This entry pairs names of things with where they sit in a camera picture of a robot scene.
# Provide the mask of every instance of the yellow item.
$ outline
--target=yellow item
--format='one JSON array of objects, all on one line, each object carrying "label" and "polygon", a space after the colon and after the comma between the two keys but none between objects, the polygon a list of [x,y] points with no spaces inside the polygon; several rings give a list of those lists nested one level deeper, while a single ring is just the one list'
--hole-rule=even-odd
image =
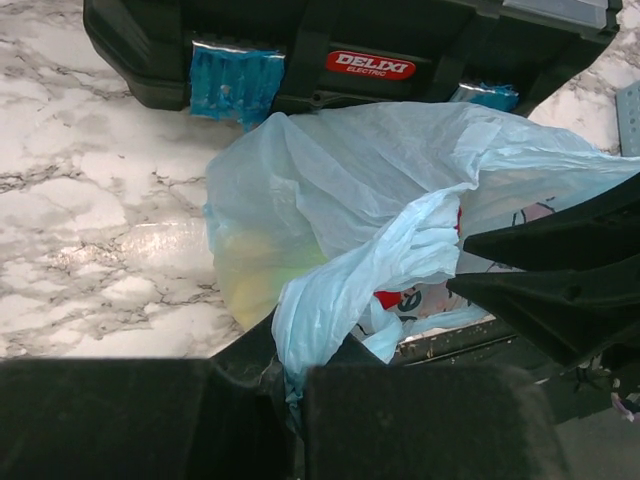
[{"label": "yellow item", "polygon": [[283,252],[255,230],[225,232],[215,252],[222,297],[245,331],[271,313],[287,282],[327,262],[317,243]]}]

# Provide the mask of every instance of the black plastic part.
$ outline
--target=black plastic part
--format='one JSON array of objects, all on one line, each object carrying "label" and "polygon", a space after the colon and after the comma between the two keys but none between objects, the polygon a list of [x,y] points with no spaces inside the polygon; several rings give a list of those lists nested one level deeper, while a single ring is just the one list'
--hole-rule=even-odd
[{"label": "black plastic part", "polygon": [[[189,104],[193,39],[277,48],[286,73],[275,111],[301,113],[377,101],[449,100],[459,82],[512,84],[527,115],[587,68],[619,27],[609,0],[602,29],[526,13],[501,0],[84,0],[97,52],[145,106]],[[336,73],[331,52],[410,61],[403,80]]]},{"label": "black plastic part", "polygon": [[587,202],[473,235],[464,250],[527,271],[588,270],[640,253],[640,174]]},{"label": "black plastic part", "polygon": [[568,479],[541,390],[498,367],[312,370],[306,480]]},{"label": "black plastic part", "polygon": [[[0,478],[288,478],[272,318],[212,359],[0,363]],[[334,362],[381,364],[352,336]]]},{"label": "black plastic part", "polygon": [[459,275],[448,288],[573,367],[640,335],[640,254],[594,270]]}]

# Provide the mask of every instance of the blue plastic wrap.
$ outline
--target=blue plastic wrap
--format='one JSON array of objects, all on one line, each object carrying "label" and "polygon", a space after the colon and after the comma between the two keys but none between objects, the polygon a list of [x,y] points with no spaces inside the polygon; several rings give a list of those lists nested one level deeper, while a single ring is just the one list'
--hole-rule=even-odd
[{"label": "blue plastic wrap", "polygon": [[191,114],[232,118],[246,129],[267,118],[284,75],[284,56],[194,43]]},{"label": "blue plastic wrap", "polygon": [[[486,271],[491,262],[461,253],[466,236],[509,226],[541,200],[570,207],[638,171],[640,158],[489,108],[375,104],[272,115],[210,163],[205,212],[219,280],[250,275],[274,255],[295,263],[292,252],[313,245],[329,259],[286,284],[273,322],[295,400],[308,368],[326,363],[356,324],[389,360],[408,335],[486,314],[465,304],[402,322],[374,292]],[[246,230],[262,232],[269,248],[225,263],[221,246]]]}]

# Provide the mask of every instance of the black plastic bracket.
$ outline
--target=black plastic bracket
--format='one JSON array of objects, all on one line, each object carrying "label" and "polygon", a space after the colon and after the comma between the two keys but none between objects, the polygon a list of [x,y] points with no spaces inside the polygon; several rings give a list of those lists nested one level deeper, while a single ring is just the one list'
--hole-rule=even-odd
[{"label": "black plastic bracket", "polygon": [[640,338],[640,175],[524,225],[469,237],[467,252],[527,270],[478,273],[448,288],[575,367]]},{"label": "black plastic bracket", "polygon": [[531,377],[498,366],[312,370],[306,480],[568,479]]}]

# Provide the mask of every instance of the delixi logo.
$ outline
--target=delixi logo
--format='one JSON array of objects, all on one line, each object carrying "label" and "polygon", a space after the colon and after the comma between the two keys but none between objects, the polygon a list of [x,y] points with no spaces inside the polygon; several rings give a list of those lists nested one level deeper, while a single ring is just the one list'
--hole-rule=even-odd
[{"label": "delixi logo", "polygon": [[327,69],[385,80],[404,80],[416,72],[415,64],[406,60],[345,51],[331,52],[327,57]]}]

